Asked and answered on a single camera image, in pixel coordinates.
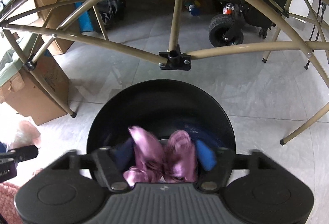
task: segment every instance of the white logo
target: white logo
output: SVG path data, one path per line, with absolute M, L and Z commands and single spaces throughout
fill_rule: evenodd
M 166 191 L 167 189 L 169 189 L 168 186 L 164 185 L 163 187 L 160 188 L 160 190 Z

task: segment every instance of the ribbed gray panel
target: ribbed gray panel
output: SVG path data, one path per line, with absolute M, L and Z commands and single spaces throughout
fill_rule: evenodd
M 86 224 L 243 224 L 218 196 L 198 192 L 192 184 L 136 184 L 112 195 Z

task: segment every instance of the torn cardboard flap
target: torn cardboard flap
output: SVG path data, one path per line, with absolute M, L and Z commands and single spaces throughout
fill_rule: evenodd
M 25 84 L 20 73 L 16 73 L 4 85 L 0 86 L 0 104 L 5 102 L 6 97 L 12 92 L 17 92 L 24 88 L 24 86 Z

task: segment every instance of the round black cover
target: round black cover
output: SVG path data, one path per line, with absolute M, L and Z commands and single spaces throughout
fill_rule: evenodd
M 250 224 L 305 223 L 314 204 L 311 190 L 293 176 L 249 174 L 228 185 L 230 211 Z
M 96 181 L 78 172 L 47 170 L 20 188 L 15 205 L 27 223 L 74 224 L 95 214 L 104 199 Z
M 133 125 L 162 139 L 182 123 L 207 130 L 226 147 L 236 148 L 230 120 L 209 94 L 181 81 L 151 80 L 124 89 L 104 105 L 90 128 L 87 153 L 124 142 Z

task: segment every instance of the tile floor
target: tile floor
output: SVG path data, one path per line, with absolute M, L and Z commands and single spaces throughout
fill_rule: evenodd
M 167 49 L 172 5 L 162 0 L 130 0 L 127 12 L 125 21 L 109 31 L 110 40 L 156 54 Z M 179 36 L 183 52 L 212 47 L 208 40 L 212 16 L 213 13 L 205 13 L 192 17 L 188 11 L 183 12 Z M 307 24 L 304 30 L 296 30 L 307 40 L 311 28 Z M 266 41 L 271 40 L 274 31 L 272 28 Z M 262 41 L 256 27 L 246 26 L 243 32 L 244 43 Z M 289 38 L 281 33 L 279 40 Z M 325 54 L 315 54 L 329 72 Z M 328 89 L 312 65 L 307 71 L 303 68 L 307 59 L 300 51 L 272 52 L 266 64 L 262 58 L 262 52 L 214 57 L 194 61 L 189 72 L 161 71 L 134 57 L 74 43 L 56 60 L 70 78 L 69 101 L 77 117 L 64 116 L 39 127 L 40 154 L 19 165 L 19 176 L 13 182 L 24 183 L 35 169 L 47 166 L 69 149 L 85 152 L 88 131 L 97 112 L 122 89 L 145 80 L 170 78 L 191 83 L 212 95 L 229 115 L 237 152 L 262 150 L 300 178 L 315 195 L 307 223 L 327 223 L 329 115 L 287 145 L 280 146 L 279 141 L 327 103 Z M 3 114 L 2 119 L 13 115 Z

